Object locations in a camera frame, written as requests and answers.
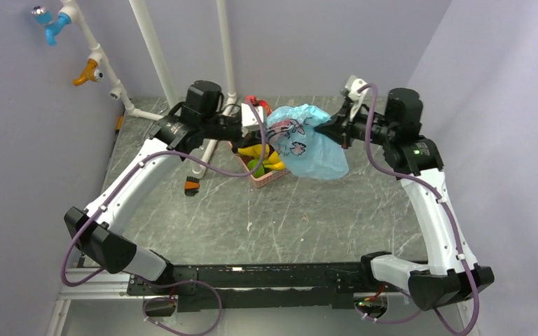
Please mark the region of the yellow fake starfruit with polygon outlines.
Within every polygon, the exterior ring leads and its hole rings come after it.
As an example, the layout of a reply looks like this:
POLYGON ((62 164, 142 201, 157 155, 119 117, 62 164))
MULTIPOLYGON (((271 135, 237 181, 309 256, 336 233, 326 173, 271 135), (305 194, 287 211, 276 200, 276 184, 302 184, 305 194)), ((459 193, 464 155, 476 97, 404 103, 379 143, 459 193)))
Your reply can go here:
POLYGON ((236 153, 256 160, 266 160, 273 152, 270 145, 255 144, 247 147, 236 148, 236 153))

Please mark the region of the light blue plastic bag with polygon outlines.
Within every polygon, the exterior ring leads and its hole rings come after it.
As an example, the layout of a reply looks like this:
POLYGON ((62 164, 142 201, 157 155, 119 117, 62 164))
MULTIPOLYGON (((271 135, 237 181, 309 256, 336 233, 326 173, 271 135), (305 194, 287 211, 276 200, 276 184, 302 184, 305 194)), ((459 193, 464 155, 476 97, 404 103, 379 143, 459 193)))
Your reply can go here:
POLYGON ((330 115, 314 105, 281 106, 268 116, 265 137, 293 175, 341 179, 349 172, 344 149, 315 130, 329 120, 330 115))

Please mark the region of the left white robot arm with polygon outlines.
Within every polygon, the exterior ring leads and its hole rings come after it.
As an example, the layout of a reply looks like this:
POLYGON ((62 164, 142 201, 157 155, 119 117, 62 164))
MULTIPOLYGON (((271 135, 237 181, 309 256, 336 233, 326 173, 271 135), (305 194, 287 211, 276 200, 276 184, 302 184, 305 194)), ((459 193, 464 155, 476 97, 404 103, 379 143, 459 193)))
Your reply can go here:
POLYGON ((263 131, 266 114, 246 99, 239 116, 222 114, 221 87, 197 80, 184 101, 154 122, 131 163, 95 200, 83 208, 72 207, 64 222, 72 238, 70 251, 78 249, 110 274, 125 272, 144 280, 157 294, 166 293, 175 281, 174 265, 160 254, 138 246, 123 233, 135 211, 171 171, 191 160, 204 140, 236 142, 263 131))

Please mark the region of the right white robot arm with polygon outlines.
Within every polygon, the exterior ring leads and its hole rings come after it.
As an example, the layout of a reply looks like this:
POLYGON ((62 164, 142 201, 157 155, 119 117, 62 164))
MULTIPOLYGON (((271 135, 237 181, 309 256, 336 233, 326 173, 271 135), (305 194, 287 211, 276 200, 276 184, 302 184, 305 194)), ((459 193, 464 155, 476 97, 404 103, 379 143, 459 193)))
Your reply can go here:
POLYGON ((317 126, 320 134, 344 149, 363 140, 366 149, 381 146, 387 167, 377 170, 395 177, 409 197, 427 250, 419 264, 377 252, 361 259, 358 281, 374 291, 388 283, 408 293, 422 311, 475 298, 495 281, 493 270, 479 264, 455 218, 443 160, 437 145, 421 135, 423 103, 408 88, 394 88, 384 113, 363 103, 369 86, 343 89, 343 105, 330 121, 317 126))

